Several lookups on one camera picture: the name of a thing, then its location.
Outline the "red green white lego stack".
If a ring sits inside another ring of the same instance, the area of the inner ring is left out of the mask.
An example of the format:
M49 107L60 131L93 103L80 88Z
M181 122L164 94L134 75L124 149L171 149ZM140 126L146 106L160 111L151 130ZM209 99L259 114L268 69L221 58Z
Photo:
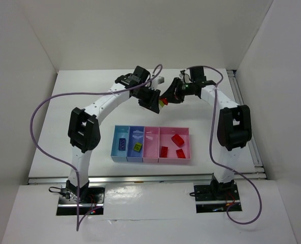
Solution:
M166 106L166 104L162 100L159 100L159 102L158 102L159 111L161 111L161 109L165 106Z

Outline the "red arched lego cap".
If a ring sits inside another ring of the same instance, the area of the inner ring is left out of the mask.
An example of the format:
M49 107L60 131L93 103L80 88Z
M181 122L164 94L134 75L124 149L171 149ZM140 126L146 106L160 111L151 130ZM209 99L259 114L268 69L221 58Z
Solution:
M168 105L168 101L166 98L162 98L161 101L163 102L164 105Z

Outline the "red rounded lego brick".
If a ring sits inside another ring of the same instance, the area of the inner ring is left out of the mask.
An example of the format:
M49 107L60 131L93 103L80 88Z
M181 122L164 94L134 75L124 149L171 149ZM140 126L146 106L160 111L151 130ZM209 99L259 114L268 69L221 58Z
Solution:
M179 134L173 135L171 140L178 147L182 147L185 144L184 139Z

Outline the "lime green lego brick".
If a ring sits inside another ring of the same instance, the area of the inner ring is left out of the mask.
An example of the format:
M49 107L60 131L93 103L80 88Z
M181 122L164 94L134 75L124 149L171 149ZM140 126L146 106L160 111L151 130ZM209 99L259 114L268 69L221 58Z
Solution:
M133 146L133 151L140 152L142 150L142 143L136 142Z

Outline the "red rectangular lego brick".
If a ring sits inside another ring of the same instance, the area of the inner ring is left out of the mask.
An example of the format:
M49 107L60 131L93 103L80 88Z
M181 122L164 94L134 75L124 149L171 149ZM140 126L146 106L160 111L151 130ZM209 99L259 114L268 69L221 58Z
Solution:
M167 146L161 146L160 158L167 158L167 157L168 157L168 147Z

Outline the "purple lego brick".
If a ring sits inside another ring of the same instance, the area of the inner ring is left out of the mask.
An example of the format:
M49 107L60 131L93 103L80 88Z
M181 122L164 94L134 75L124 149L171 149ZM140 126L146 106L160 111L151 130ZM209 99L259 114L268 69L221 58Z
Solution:
M119 151L125 151L126 150L126 139L120 138L118 142L118 150Z

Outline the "red curved lego brick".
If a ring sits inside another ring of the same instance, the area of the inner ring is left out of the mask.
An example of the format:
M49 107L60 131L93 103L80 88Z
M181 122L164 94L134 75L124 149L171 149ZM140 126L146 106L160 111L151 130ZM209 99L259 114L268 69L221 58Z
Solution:
M176 155L179 159L185 159L186 158L185 153L182 149L176 150Z

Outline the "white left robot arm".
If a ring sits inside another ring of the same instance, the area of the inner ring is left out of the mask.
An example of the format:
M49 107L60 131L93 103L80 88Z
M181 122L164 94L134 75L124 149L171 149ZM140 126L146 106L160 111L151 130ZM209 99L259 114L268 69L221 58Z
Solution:
M92 104L71 112L68 136L72 146L72 165L66 181L66 188L79 199L83 199L88 190L88 169L92 151L101 140L100 125L103 120L120 104L130 97L138 99L139 105L158 113L160 90L158 85L164 82L161 65L150 73L137 66L133 73L117 77L112 87Z

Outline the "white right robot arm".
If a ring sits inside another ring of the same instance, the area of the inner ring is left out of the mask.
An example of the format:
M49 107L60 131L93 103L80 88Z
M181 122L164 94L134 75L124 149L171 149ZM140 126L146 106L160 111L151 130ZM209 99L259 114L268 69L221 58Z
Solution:
M219 81L208 80L206 66L193 66L182 70L169 88L160 96L167 103L179 104L186 96L195 95L213 108L209 139L209 157L215 164L209 189L194 192L194 197L224 200L232 195L234 176L242 149L252 138L250 108L240 105L226 96L219 88Z

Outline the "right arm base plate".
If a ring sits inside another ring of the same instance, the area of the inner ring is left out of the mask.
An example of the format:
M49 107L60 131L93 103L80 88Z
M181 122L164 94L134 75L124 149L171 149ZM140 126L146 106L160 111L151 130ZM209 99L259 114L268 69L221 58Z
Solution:
M240 196L237 185L234 184L231 190L219 195L212 192L210 185L194 185L194 191L189 196L195 199L197 213L214 213L229 211L242 211Z

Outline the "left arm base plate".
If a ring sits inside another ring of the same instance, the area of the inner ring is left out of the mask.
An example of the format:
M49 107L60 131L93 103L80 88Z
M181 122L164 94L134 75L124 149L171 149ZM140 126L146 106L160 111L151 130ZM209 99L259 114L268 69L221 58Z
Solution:
M77 197L66 188L54 188L53 193L58 193L57 216L75 216ZM85 196L79 200L79 215L103 215L105 187L89 187Z

